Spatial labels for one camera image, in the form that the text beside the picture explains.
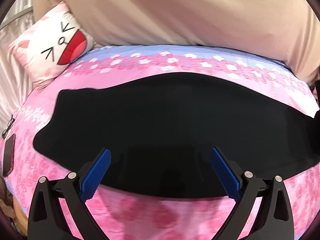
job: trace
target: black garment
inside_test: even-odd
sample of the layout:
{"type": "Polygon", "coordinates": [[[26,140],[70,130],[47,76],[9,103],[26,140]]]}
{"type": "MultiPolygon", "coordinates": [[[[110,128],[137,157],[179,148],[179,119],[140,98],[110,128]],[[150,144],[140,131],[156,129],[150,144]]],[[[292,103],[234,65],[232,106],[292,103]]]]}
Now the black garment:
{"type": "Polygon", "coordinates": [[[320,161],[313,121],[238,84],[169,73],[101,90],[62,90],[34,147],[71,171],[106,147],[112,163],[102,184],[215,197],[225,192],[209,164],[212,147],[258,177],[287,179],[320,161]]]}

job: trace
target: smartphone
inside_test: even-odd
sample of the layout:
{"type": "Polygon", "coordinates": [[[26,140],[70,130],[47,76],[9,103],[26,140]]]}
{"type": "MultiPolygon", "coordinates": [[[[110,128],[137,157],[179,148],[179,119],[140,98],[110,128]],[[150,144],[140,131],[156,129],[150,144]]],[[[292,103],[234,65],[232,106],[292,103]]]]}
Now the smartphone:
{"type": "Polygon", "coordinates": [[[16,140],[16,135],[11,135],[8,140],[6,140],[4,145],[3,154],[3,176],[7,177],[13,170],[13,153],[14,153],[14,143],[16,140]]]}

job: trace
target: blue gripper pad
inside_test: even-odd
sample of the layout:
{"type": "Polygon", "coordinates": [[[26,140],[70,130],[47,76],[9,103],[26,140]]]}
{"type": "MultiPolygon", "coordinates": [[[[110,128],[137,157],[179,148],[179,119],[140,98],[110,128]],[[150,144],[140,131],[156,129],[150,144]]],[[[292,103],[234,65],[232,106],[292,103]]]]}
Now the blue gripper pad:
{"type": "Polygon", "coordinates": [[[241,199],[240,181],[216,148],[210,151],[210,163],[228,197],[238,202],[241,199]]]}
{"type": "Polygon", "coordinates": [[[93,198],[103,176],[111,163],[111,152],[104,150],[96,163],[92,166],[88,174],[84,177],[81,183],[80,199],[85,203],[88,199],[93,198]]]}

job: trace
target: red mouth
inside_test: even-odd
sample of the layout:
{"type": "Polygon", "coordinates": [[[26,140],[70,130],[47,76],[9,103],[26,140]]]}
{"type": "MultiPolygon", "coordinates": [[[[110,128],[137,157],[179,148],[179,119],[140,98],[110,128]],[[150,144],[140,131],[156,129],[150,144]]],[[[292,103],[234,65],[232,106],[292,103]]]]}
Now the red mouth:
{"type": "Polygon", "coordinates": [[[77,30],[64,49],[58,65],[67,65],[76,60],[87,47],[87,40],[80,30],[77,30]]]}

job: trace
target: bed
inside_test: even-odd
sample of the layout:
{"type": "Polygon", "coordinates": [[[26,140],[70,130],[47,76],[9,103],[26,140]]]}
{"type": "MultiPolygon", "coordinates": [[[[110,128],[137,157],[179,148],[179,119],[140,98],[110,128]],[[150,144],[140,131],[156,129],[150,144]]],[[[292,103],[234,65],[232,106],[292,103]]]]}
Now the bed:
{"type": "MultiPolygon", "coordinates": [[[[229,80],[311,117],[319,109],[308,85],[279,61],[231,49],[196,46],[94,49],[72,63],[43,91],[33,90],[16,113],[10,131],[17,135],[14,169],[6,183],[14,196],[20,225],[25,225],[39,177],[60,179],[69,172],[33,148],[34,136],[50,121],[59,91],[87,87],[102,89],[172,72],[200,73],[229,80]]],[[[320,164],[285,180],[285,185],[293,211],[295,239],[299,239],[320,210],[320,164]]],[[[94,198],[87,202],[99,226],[112,239],[211,239],[233,205],[234,201],[228,197],[174,200],[131,194],[106,186],[100,186],[94,198]],[[188,221],[179,219],[182,214],[188,221]],[[150,226],[146,230],[144,224],[148,221],[150,226]]],[[[62,207],[72,233],[81,238],[63,202],[62,207]]],[[[258,208],[259,199],[241,237],[249,233],[258,208]]]]}

